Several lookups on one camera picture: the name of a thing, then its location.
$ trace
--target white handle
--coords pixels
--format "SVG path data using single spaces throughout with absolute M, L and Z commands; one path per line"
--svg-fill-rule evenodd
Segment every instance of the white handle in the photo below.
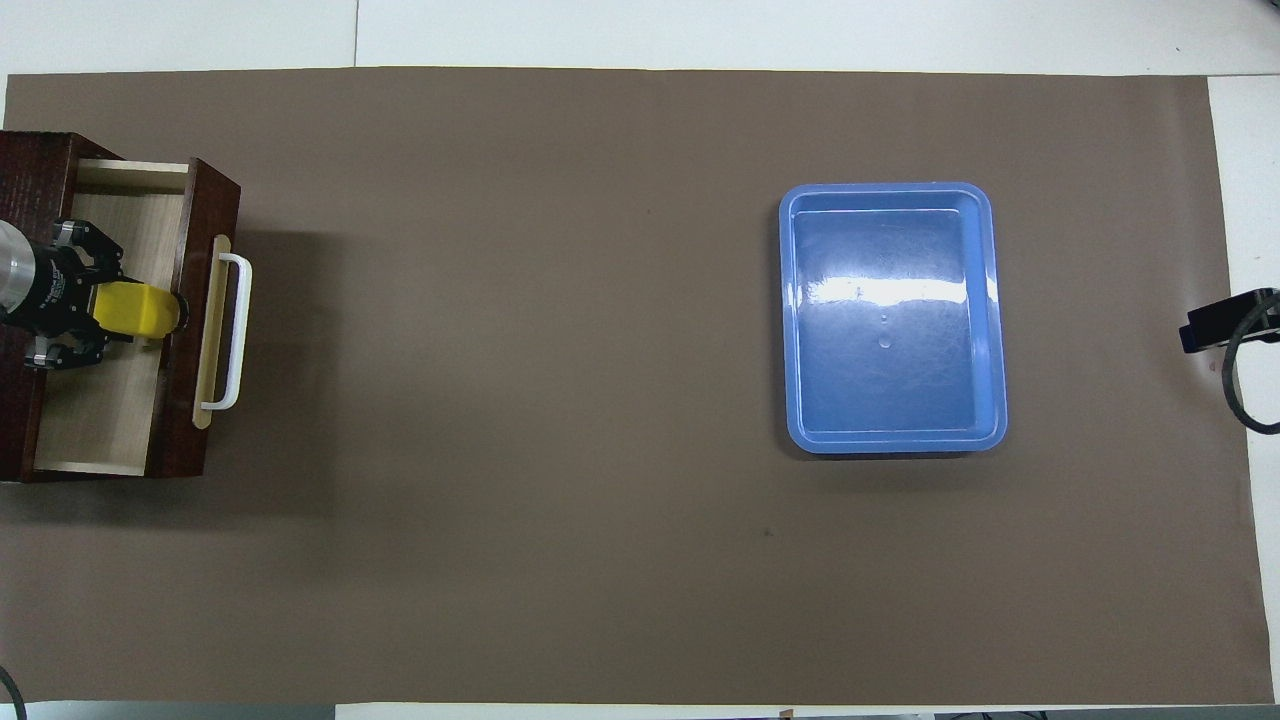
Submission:
M 227 359 L 227 391 L 218 402 L 201 402 L 204 410 L 227 410 L 239 400 L 239 375 L 244 366 L 244 334 L 248 331 L 248 296 L 253 291 L 253 265 L 234 252 L 219 252 L 218 259 L 239 268 L 236 279 L 236 316 L 232 319 L 232 348 Z

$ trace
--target drawer box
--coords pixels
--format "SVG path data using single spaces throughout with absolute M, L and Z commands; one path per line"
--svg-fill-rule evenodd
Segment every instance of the drawer box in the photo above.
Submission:
M 219 256 L 238 208 L 239 186 L 198 159 L 127 161 L 73 133 L 0 132 L 0 219 L 32 242 L 49 242 L 58 218 L 88 220 L 124 249 L 127 275 L 189 309 L 164 340 L 113 342 L 101 364 L 61 372 L 26 368 L 31 336 L 4 327 L 0 479 L 204 471 L 200 406 L 214 400 L 227 281 Z

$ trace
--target yellow block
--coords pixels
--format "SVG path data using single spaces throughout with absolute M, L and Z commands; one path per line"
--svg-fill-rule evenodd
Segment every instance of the yellow block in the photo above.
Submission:
M 114 333 L 160 340 L 178 327 L 178 299 L 143 283 L 114 282 L 96 288 L 93 319 Z

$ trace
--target metal cylinder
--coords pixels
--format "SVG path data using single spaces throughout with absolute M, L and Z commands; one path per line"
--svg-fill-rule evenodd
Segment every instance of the metal cylinder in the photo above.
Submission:
M 36 278 L 36 255 L 31 242 L 9 223 L 0 220 L 0 307 L 12 313 L 31 292 Z

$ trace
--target blue plastic tray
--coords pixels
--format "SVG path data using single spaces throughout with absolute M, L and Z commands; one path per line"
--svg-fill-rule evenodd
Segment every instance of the blue plastic tray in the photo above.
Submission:
M 806 184 L 778 211 L 787 427 L 818 454 L 1005 437 L 991 201 L 960 182 Z

